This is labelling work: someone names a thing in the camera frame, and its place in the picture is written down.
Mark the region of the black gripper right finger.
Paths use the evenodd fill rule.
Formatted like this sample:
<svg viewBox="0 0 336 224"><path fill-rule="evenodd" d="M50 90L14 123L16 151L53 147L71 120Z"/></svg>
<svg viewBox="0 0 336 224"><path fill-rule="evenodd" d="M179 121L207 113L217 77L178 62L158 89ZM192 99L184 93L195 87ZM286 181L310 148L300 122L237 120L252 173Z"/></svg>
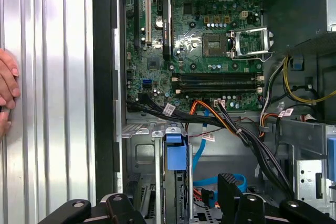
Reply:
<svg viewBox="0 0 336 224"><path fill-rule="evenodd" d="M275 207L258 195L243 194L233 174L219 174L217 178L221 223L335 223L301 200L286 199Z"/></svg>

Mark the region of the person's hand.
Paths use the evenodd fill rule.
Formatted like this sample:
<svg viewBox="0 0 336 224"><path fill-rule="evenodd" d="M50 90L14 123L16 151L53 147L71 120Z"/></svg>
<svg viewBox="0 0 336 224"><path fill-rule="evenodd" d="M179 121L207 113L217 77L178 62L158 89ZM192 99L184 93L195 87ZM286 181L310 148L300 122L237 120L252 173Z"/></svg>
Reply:
<svg viewBox="0 0 336 224"><path fill-rule="evenodd" d="M17 77L19 71L14 58L1 49L1 138L11 127L9 111L15 108L15 99L20 96Z"/></svg>

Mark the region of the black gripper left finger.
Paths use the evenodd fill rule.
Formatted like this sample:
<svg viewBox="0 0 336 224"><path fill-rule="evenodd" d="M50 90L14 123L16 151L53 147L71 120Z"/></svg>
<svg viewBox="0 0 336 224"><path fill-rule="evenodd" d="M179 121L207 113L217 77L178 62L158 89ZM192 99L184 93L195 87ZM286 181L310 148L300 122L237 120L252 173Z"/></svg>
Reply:
<svg viewBox="0 0 336 224"><path fill-rule="evenodd" d="M96 173L93 192L100 200L71 199L40 223L146 223L140 213L141 173Z"/></svg>

